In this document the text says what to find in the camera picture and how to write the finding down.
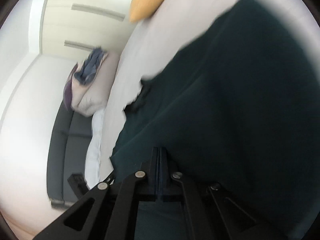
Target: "metal screw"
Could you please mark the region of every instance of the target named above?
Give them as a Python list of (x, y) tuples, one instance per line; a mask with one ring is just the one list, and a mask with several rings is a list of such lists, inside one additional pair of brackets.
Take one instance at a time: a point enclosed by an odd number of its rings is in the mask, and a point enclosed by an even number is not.
[(144, 171), (137, 171), (137, 172), (135, 173), (135, 176), (136, 176), (137, 178), (143, 178), (145, 175), (146, 175), (146, 173), (145, 173)]
[(105, 183), (105, 182), (100, 182), (100, 183), (98, 184), (98, 189), (104, 190), (104, 189), (106, 189), (106, 188), (108, 188), (108, 184), (107, 184), (107, 183)]
[(172, 173), (172, 177), (174, 177), (175, 179), (181, 179), (182, 173), (176, 171), (176, 172)]
[(216, 183), (213, 183), (212, 185), (210, 185), (210, 189), (219, 190), (219, 189), (221, 189), (221, 186), (219, 183), (216, 182)]

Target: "mattress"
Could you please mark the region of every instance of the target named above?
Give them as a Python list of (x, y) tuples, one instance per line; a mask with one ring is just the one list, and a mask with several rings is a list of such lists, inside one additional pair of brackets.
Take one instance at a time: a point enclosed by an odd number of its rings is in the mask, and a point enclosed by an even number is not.
[[(176, 52), (204, 32), (237, 0), (165, 0), (138, 24), (120, 62), (100, 139), (100, 180), (113, 170), (109, 157), (125, 123), (123, 109), (140, 92), (140, 79), (162, 71)], [(305, 50), (320, 77), (320, 28), (301, 0), (259, 0), (282, 21)]]

